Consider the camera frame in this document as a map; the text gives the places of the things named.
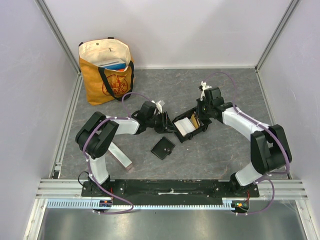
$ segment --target white backdrop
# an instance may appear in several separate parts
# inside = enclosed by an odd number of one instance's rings
[[[0,2],[0,239],[23,239],[77,73],[32,0]]]
[[[254,66],[290,0],[46,0],[75,58],[116,37],[136,67]]]
[[[300,1],[261,69],[275,121],[292,152],[291,174],[302,179],[320,223],[320,2]]]

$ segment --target red logo on bag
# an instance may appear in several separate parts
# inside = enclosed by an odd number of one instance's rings
[[[125,76],[110,75],[107,77],[110,87],[117,98],[122,97],[128,91],[128,83]],[[104,83],[102,83],[102,92],[110,96]]]

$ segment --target gray floor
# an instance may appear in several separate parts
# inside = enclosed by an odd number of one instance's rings
[[[136,70],[134,92],[158,101],[164,100],[164,109],[173,120],[177,115],[195,107],[201,92],[201,80],[212,72],[231,74],[238,86],[237,105],[245,113],[270,124],[263,95],[253,69],[159,69]],[[222,74],[207,81],[221,89],[225,101],[231,101],[234,87]],[[140,109],[144,99],[132,95],[125,101],[129,110]],[[86,170],[86,161],[75,143],[75,136],[90,116],[100,111],[110,116],[126,116],[120,102],[114,100],[91,106],[82,86],[73,123],[62,162],[60,178],[75,179]],[[133,168],[126,171],[109,153],[107,169],[114,179],[229,179],[230,175],[250,162],[248,140],[231,127],[214,121],[204,133],[183,144],[174,134],[165,134],[175,144],[170,156],[160,160],[150,150],[163,137],[153,129],[140,135],[120,135],[114,143],[131,159]]]
[[[252,211],[266,206],[250,202]],[[47,209],[38,240],[306,240],[295,201],[275,201],[262,214],[223,210],[140,210],[98,215]]]

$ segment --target yellow tote bag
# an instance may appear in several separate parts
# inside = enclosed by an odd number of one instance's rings
[[[123,71],[100,67],[99,63],[121,59]],[[134,87],[134,62],[129,47],[123,42],[108,38],[82,42],[79,45],[79,65],[83,76],[86,99],[91,105],[99,105],[132,92]]]

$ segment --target black bag strap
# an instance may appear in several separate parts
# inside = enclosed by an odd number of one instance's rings
[[[133,88],[134,88],[134,70],[135,70],[135,66],[134,66],[134,63],[132,61],[130,61],[129,65],[128,65],[130,68],[131,68],[131,83],[130,83],[130,90],[128,91],[128,93],[131,93]],[[98,71],[100,73],[100,76],[102,78],[102,81],[105,85],[105,88],[106,90],[108,91],[108,93],[116,100],[118,101],[121,101],[122,100],[122,97],[116,97],[115,94],[114,94],[114,91],[112,91],[112,88],[108,82],[108,79],[107,79],[107,76],[105,74],[105,68],[103,67],[99,67],[98,66]],[[124,97],[124,100],[128,99],[129,97],[131,96],[131,94],[128,94],[127,96]]]

